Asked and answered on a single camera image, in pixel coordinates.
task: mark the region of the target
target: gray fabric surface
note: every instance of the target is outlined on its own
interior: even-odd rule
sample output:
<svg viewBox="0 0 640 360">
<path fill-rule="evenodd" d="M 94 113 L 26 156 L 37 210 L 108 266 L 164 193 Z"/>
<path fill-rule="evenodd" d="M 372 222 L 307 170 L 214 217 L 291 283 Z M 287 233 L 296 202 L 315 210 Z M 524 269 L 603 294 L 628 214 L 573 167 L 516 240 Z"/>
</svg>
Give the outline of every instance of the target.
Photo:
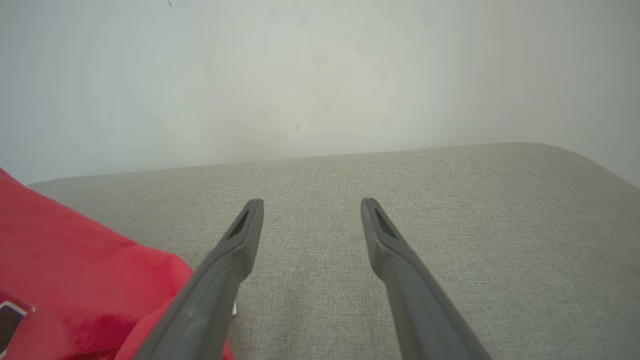
<svg viewBox="0 0 640 360">
<path fill-rule="evenodd" d="M 32 185 L 195 267 L 265 202 L 230 341 L 243 359 L 397 359 L 360 200 L 374 197 L 496 359 L 640 356 L 640 190 L 511 143 L 212 165 Z"/>
</svg>

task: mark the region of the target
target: fabric texture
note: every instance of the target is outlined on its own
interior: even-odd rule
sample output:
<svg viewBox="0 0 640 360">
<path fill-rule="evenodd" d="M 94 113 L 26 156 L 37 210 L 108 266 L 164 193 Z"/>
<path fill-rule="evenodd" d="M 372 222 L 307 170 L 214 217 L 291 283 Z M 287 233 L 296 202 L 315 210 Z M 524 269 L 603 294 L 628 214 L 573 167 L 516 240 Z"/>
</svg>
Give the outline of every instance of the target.
<svg viewBox="0 0 640 360">
<path fill-rule="evenodd" d="M 640 189 L 534 143 L 178 168 L 31 186 L 197 266 L 264 199 L 238 359 L 398 359 L 360 201 L 374 197 L 495 359 L 640 354 Z"/>
<path fill-rule="evenodd" d="M 24 313 L 5 360 L 130 359 L 191 277 L 2 170 L 0 199 L 0 303 Z"/>
</svg>

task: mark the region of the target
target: white wall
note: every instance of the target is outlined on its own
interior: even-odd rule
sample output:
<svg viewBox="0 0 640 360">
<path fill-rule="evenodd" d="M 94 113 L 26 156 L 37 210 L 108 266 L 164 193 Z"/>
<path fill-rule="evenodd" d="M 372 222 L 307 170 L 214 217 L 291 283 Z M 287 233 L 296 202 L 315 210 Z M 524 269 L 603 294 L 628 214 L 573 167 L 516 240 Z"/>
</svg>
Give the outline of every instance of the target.
<svg viewBox="0 0 640 360">
<path fill-rule="evenodd" d="M 640 1 L 170 1 L 1 1 L 0 166 L 529 141 L 640 185 Z"/>
</svg>

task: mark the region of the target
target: red fabric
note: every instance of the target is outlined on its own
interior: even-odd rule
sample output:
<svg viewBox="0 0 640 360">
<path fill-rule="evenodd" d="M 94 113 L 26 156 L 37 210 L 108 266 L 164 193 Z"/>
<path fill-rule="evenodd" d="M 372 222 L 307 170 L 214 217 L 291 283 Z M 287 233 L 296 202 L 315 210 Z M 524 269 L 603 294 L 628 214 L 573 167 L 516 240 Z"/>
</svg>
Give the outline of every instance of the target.
<svg viewBox="0 0 640 360">
<path fill-rule="evenodd" d="M 28 312 L 6 360 L 130 359 L 191 274 L 0 170 L 0 302 Z"/>
</svg>

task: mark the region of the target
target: red cloth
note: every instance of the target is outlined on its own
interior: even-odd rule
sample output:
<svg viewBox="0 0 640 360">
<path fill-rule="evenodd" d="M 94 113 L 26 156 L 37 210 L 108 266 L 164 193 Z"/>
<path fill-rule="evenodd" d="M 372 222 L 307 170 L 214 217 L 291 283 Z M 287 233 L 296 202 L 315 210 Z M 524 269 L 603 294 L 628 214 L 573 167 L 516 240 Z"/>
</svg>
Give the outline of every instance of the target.
<svg viewBox="0 0 640 360">
<path fill-rule="evenodd" d="M 0 170 L 0 303 L 27 311 L 3 360 L 130 359 L 191 274 Z"/>
</svg>

